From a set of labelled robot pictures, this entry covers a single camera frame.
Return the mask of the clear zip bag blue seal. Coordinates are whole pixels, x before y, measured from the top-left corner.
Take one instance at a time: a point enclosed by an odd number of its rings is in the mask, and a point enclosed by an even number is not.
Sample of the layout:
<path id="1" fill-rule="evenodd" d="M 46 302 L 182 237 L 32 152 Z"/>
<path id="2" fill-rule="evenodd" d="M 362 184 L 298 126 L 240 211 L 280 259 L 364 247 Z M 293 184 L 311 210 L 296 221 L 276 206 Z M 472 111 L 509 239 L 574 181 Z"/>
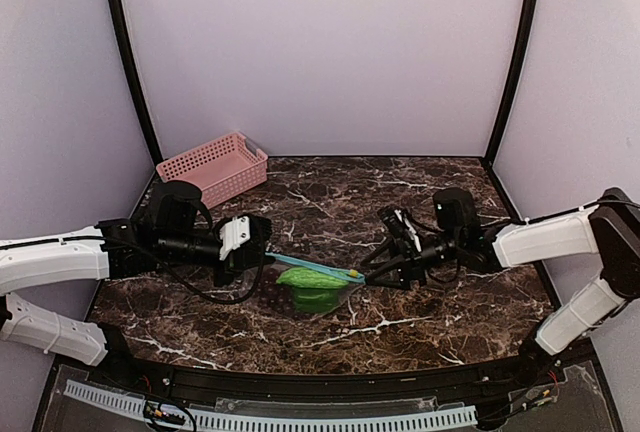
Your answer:
<path id="1" fill-rule="evenodd" d="M 258 286 L 245 302 L 266 316 L 314 320 L 341 307 L 365 285 L 365 276 L 342 269 L 268 252 Z"/>

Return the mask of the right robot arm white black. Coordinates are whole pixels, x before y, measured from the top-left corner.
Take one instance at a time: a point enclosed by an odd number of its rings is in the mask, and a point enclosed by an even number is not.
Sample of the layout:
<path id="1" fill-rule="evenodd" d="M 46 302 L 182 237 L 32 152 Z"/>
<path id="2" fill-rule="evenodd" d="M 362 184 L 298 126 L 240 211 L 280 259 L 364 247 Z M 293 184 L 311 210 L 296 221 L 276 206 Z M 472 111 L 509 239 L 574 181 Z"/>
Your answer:
<path id="1" fill-rule="evenodd" d="M 520 345 L 510 376 L 521 386 L 534 384 L 576 339 L 639 297 L 639 206 L 617 187 L 573 209 L 492 224 L 481 222 L 467 190 L 442 189 L 432 200 L 436 228 L 405 209 L 379 209 L 387 236 L 361 262 L 367 285 L 407 290 L 432 280 L 432 269 L 447 262 L 492 274 L 563 256 L 601 260 L 601 271 Z"/>

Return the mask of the purple fake grape bunch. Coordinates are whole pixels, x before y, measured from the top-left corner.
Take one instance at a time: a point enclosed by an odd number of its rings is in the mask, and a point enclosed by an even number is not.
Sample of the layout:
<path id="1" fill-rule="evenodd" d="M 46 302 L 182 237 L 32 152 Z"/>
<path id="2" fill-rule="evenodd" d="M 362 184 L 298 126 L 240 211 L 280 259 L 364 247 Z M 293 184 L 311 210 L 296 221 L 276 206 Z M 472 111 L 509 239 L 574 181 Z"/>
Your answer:
<path id="1" fill-rule="evenodd" d="M 287 314 L 295 310 L 288 286 L 264 283 L 259 289 L 258 302 L 261 307 Z"/>

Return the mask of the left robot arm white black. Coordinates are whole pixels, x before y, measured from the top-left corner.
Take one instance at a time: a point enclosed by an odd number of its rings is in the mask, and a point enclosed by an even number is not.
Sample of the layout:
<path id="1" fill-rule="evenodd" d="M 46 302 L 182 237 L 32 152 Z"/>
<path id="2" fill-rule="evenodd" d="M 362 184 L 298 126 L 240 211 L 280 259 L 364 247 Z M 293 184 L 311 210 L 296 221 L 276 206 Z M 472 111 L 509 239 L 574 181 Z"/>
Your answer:
<path id="1" fill-rule="evenodd" d="M 120 280 L 175 267 L 202 266 L 217 287 L 243 272 L 261 273 L 271 260 L 272 223 L 254 214 L 214 221 L 197 186 L 174 180 L 156 185 L 143 212 L 95 226 L 1 244 L 1 338 L 96 367 L 120 388 L 141 379 L 116 326 L 80 322 L 38 307 L 22 289 L 95 279 Z"/>

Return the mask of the green fake vegetable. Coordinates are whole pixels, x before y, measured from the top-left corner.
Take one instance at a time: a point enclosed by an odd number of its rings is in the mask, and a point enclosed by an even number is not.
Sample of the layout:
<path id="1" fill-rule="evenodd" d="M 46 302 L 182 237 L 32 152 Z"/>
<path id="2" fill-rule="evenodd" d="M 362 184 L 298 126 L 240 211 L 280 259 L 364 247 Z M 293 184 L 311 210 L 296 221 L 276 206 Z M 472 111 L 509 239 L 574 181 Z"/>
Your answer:
<path id="1" fill-rule="evenodd" d="M 341 291 L 348 282 L 312 270 L 292 267 L 282 272 L 276 284 L 288 286 L 297 311 L 307 314 L 325 314 L 339 306 Z"/>

